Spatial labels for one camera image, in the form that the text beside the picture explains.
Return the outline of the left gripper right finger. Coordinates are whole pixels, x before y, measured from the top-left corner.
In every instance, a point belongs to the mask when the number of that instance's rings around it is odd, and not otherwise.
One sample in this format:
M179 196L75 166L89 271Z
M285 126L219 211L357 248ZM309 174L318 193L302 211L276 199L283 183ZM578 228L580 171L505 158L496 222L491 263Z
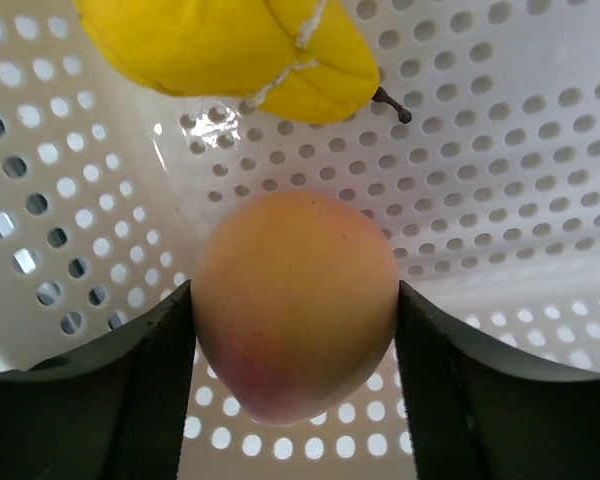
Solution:
M518 350L400 285L395 345L420 479L600 479L600 373Z

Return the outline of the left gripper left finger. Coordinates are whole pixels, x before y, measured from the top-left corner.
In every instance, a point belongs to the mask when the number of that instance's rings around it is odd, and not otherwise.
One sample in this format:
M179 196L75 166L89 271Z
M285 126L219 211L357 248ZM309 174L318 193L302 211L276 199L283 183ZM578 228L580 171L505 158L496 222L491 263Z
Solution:
M174 479L195 353L190 285L29 370L0 373L0 479Z

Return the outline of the pink orange toy peach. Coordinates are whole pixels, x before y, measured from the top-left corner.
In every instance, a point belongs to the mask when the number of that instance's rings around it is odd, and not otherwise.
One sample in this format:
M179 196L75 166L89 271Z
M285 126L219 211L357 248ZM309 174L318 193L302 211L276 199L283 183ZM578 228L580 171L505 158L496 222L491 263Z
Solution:
M191 281L209 365L268 425L314 417L368 379L394 336L398 290L381 230L314 191L265 195L226 216Z

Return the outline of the yellow toy pear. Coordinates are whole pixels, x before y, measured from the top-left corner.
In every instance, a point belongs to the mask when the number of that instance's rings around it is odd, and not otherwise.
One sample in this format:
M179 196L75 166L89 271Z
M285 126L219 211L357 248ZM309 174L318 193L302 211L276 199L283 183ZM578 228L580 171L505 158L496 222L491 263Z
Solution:
M99 53L173 97L234 97L289 121L327 124L370 102L411 112L380 85L371 47L339 1L78 1Z

